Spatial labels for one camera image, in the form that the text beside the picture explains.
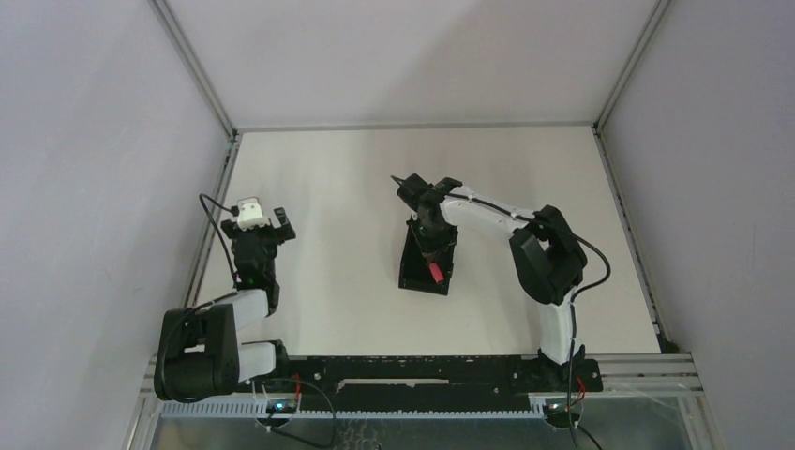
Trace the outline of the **red handled screwdriver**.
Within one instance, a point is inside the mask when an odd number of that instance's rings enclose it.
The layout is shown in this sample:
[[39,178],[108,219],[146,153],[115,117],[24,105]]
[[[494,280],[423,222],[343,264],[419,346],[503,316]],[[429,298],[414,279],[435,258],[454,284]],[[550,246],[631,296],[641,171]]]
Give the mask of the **red handled screwdriver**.
[[429,270],[429,272],[431,274],[431,277],[433,278],[434,282],[437,285],[442,285],[444,283],[444,281],[445,281],[445,275],[444,275],[444,272],[443,272],[442,268],[439,266],[439,264],[436,261],[434,261],[434,260],[429,260],[427,262],[427,268],[428,268],[428,270]]

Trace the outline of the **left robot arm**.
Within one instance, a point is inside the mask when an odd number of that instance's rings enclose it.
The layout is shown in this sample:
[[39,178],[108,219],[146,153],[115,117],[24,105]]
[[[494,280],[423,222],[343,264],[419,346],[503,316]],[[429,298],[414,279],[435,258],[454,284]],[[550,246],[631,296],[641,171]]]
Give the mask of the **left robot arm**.
[[232,394],[257,379],[272,391],[286,388],[292,364],[280,340],[240,342],[239,333],[278,309],[278,248],[296,236],[284,208],[273,217],[252,199],[232,209],[214,231],[232,266],[233,290],[201,305],[168,310],[157,349],[154,388],[161,400],[193,403]]

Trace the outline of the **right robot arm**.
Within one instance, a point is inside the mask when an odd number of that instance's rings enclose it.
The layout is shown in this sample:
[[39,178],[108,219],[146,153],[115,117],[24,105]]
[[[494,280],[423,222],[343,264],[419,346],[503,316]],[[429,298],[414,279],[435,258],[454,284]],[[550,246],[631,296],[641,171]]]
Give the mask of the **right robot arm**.
[[449,177],[432,184],[413,173],[395,181],[398,197],[412,212],[406,222],[399,288],[448,294],[461,226],[506,245],[520,287],[538,306],[539,353],[546,359],[543,381],[552,389],[567,389],[579,375],[574,356],[581,346],[571,306],[587,258],[560,210],[551,205],[538,211],[510,206]]

